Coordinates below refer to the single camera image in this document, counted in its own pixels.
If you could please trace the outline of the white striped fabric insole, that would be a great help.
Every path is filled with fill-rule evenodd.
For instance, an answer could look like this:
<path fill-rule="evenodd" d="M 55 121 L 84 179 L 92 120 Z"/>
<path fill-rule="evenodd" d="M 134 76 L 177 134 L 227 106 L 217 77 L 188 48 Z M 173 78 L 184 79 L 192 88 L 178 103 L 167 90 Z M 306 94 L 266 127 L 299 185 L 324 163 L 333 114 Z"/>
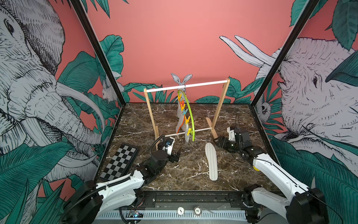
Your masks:
<path fill-rule="evenodd" d="M 205 145 L 205 153 L 208 160 L 209 178 L 212 181 L 217 181 L 218 179 L 217 154 L 216 154 L 215 147 L 212 143 L 208 142 Z"/>

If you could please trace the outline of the green clothes hanger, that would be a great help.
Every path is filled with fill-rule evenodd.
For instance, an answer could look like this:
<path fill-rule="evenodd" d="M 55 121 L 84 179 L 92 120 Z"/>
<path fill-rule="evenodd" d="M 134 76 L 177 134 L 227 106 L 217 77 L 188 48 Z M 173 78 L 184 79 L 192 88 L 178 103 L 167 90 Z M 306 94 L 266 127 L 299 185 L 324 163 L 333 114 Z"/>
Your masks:
<path fill-rule="evenodd" d="M 190 121 L 188 123 L 188 126 L 189 128 L 192 129 L 192 134 L 190 135 L 190 137 L 192 137 L 192 141 L 195 141 L 195 124 L 194 124 L 194 116 L 193 116 L 193 113 L 192 113 L 192 110 L 191 110 L 191 106 L 190 106 L 190 103 L 188 101 L 188 98 L 185 94 L 185 92 L 183 90 L 178 90 L 177 91 L 177 96 L 179 94 L 182 94 L 182 99 L 181 99 L 181 103 L 184 102 L 186 104 L 185 109 L 188 109 L 188 112 L 186 113 L 186 115 L 183 114 L 184 117 L 188 117 L 188 116 L 191 116 L 190 118 Z"/>

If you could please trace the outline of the grey bubbled foam insole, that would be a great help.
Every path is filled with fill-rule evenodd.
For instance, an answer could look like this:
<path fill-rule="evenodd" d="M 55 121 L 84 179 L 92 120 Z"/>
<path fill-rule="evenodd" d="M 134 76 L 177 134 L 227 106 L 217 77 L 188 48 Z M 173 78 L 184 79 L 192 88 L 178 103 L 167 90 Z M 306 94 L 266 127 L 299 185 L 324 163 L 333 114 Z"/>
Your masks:
<path fill-rule="evenodd" d="M 189 138 L 190 138 L 190 133 L 189 133 L 189 126 L 187 123 L 184 123 L 184 125 L 181 128 L 184 131 L 184 137 L 185 137 L 185 141 L 186 143 L 189 142 Z"/>

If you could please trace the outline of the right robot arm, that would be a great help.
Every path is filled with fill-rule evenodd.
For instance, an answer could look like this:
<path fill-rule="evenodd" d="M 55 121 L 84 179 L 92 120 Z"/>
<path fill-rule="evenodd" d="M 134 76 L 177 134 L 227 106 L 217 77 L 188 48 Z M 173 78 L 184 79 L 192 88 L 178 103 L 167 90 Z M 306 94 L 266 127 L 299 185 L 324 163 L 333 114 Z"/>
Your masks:
<path fill-rule="evenodd" d="M 262 205 L 285 218 L 290 224 L 328 224 L 324 193 L 298 181 L 279 166 L 261 147 L 253 145 L 246 129 L 227 128 L 228 137 L 214 139 L 215 144 L 230 153 L 238 153 L 256 170 L 279 188 L 282 196 L 259 184 L 246 187 L 241 195 L 247 208 Z"/>

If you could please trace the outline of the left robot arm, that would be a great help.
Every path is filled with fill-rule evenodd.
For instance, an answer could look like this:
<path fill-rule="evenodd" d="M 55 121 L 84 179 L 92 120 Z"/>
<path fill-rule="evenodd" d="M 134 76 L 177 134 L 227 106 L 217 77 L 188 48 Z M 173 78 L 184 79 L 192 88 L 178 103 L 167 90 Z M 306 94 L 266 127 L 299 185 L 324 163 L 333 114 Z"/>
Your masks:
<path fill-rule="evenodd" d="M 144 201 L 143 186 L 152 183 L 168 162 L 178 162 L 180 151 L 174 153 L 174 137 L 161 135 L 153 146 L 158 150 L 131 173 L 104 183 L 84 183 L 64 204 L 60 224 L 91 224 L 100 215 L 127 206 L 140 206 Z"/>

